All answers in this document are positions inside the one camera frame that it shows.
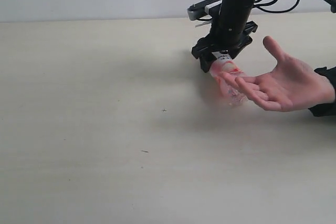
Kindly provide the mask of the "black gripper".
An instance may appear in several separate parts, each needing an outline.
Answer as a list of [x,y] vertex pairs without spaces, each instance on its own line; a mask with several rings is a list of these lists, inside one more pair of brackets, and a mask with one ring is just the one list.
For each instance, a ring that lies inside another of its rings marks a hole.
[[250,34],[256,32],[258,25],[248,21],[250,12],[250,8],[220,10],[209,34],[199,39],[191,50],[204,73],[208,73],[213,62],[217,60],[213,52],[226,51],[235,59],[253,42]]

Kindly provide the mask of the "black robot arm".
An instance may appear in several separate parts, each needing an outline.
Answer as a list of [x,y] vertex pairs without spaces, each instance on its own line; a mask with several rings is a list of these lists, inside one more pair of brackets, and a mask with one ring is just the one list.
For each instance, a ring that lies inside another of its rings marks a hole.
[[[211,24],[207,36],[199,39],[192,48],[192,55],[200,62],[201,69],[209,72],[215,61],[215,53],[224,52],[236,58],[237,55],[252,43],[251,33],[256,32],[258,26],[249,21],[251,10],[264,10],[278,0],[203,0],[191,5],[187,9],[191,21],[205,21]],[[335,12],[335,0],[324,0]]]

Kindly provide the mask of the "person's open bare hand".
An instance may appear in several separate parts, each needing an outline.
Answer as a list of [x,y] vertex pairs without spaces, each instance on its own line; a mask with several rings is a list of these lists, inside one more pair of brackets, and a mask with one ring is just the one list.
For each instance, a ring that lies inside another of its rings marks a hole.
[[241,77],[221,72],[226,83],[266,111],[290,112],[315,106],[322,77],[305,62],[284,52],[270,36],[263,39],[277,64],[268,73]]

